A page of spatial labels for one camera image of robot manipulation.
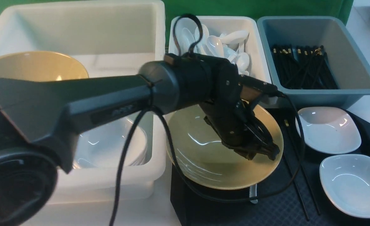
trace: small white bowl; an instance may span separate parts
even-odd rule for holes
[[[370,157],[345,154],[328,157],[319,169],[323,190],[340,211],[370,218]]]
[[[76,147],[73,167],[75,169],[118,167],[123,145],[132,124],[132,121],[125,117],[82,133]],[[144,162],[146,142],[146,133],[138,126],[126,154],[125,166]]]
[[[343,154],[357,150],[361,135],[351,116],[336,107],[307,107],[298,111],[306,144],[328,154]],[[298,134],[301,136],[297,119]]]

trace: green backdrop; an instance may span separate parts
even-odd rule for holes
[[[9,6],[61,0],[0,0],[0,14]],[[246,16],[254,20],[263,16],[332,16],[347,23],[353,0],[163,0],[166,27],[183,13],[200,16]],[[169,29],[166,29],[168,40]]]

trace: yellow plate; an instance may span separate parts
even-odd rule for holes
[[[221,190],[246,188],[268,177],[283,155],[283,135],[276,120],[264,108],[258,105],[254,113],[280,148],[274,161],[262,154],[250,161],[224,147],[214,130],[204,122],[205,114],[198,105],[175,112],[169,120],[169,128],[184,175],[200,185]]]

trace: yellow bowl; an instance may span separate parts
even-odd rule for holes
[[[0,56],[0,78],[48,82],[89,78],[84,66],[70,56],[31,51]]]
[[[205,114],[198,105],[176,111],[169,119],[169,128],[184,175],[200,185],[220,190],[246,188],[268,177],[283,155],[283,135],[276,120],[264,108],[257,106],[253,111],[280,148],[274,161],[263,154],[247,160],[226,148],[204,122]],[[167,151],[172,161],[171,152]]]

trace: gray plastic bin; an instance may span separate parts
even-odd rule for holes
[[[290,96],[298,108],[348,108],[370,95],[370,66],[344,24],[334,17],[261,17],[258,29],[272,83]],[[324,46],[339,90],[291,90],[281,86],[271,49],[274,44]],[[279,105],[285,104],[279,99]]]

